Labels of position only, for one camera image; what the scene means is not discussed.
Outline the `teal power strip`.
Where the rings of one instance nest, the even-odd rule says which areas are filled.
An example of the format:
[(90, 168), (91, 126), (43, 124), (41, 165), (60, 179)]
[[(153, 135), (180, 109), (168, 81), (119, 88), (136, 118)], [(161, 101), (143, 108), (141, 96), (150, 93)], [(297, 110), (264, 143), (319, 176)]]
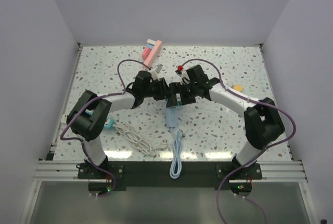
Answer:
[[(92, 115), (94, 111), (86, 109), (85, 112), (89, 115)], [(104, 129), (112, 129), (113, 125), (114, 125), (114, 119), (108, 116), (104, 123)]]

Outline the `pink power strip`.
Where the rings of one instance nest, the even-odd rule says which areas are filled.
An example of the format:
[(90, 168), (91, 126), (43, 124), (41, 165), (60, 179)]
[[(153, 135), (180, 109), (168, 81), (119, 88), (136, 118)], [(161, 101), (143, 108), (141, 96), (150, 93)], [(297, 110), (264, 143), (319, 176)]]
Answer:
[(144, 61), (144, 69), (147, 69), (147, 67), (151, 67), (152, 63), (154, 62), (157, 55), (159, 54), (161, 48), (162, 48), (162, 42), (160, 40), (157, 40), (153, 49), (151, 49), (151, 52), (150, 52), (148, 58), (146, 60), (143, 60)]

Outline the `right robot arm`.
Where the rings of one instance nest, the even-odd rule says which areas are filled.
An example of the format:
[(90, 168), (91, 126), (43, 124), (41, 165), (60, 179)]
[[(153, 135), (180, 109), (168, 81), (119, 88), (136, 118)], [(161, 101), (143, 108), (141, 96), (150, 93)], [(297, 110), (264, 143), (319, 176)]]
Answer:
[(232, 159), (232, 173), (236, 178), (245, 178), (250, 173), (250, 166), (256, 162), (254, 157), (285, 132), (274, 101), (268, 97), (260, 100), (238, 93), (222, 85), (219, 78), (208, 78), (200, 65), (187, 70), (178, 67), (175, 72), (181, 81), (170, 85), (169, 106), (175, 103), (176, 94), (180, 95), (182, 105), (195, 103), (196, 97), (201, 97), (229, 108), (244, 119), (247, 141)]

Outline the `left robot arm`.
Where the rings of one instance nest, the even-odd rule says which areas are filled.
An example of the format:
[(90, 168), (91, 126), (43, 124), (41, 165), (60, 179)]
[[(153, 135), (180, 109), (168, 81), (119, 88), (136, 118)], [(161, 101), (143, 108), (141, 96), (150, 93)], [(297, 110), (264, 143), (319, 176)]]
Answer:
[(95, 178), (103, 178), (108, 172), (107, 156), (103, 151), (100, 134), (111, 112), (135, 109), (144, 99), (168, 99), (170, 88), (164, 78), (156, 78), (152, 72), (139, 71), (134, 82), (122, 93), (99, 96), (85, 91), (66, 119), (67, 129), (76, 134), (86, 160), (91, 164), (89, 172)]

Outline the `light blue plug adapter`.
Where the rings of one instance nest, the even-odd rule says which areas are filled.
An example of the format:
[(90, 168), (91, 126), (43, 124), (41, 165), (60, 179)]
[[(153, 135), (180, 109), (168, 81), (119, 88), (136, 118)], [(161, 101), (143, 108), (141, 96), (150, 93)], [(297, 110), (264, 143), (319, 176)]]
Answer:
[(181, 102), (181, 97), (180, 95), (176, 95), (176, 99), (177, 99), (177, 106), (181, 107), (182, 106), (182, 102)]

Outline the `yellow plug adapter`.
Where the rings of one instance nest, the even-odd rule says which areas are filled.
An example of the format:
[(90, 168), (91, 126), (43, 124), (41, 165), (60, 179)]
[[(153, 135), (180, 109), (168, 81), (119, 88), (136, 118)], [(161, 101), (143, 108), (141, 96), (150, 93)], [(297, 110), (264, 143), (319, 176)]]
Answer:
[(233, 89), (236, 90), (236, 91), (242, 92), (243, 87), (242, 87), (241, 85), (236, 84), (236, 85), (233, 87)]

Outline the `blue power strip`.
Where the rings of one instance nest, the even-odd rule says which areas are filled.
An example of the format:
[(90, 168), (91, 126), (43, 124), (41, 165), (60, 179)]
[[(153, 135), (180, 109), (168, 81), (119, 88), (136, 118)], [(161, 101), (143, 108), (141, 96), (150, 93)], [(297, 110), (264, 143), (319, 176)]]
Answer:
[(166, 126), (176, 128), (178, 126), (178, 112), (176, 107), (166, 108)]

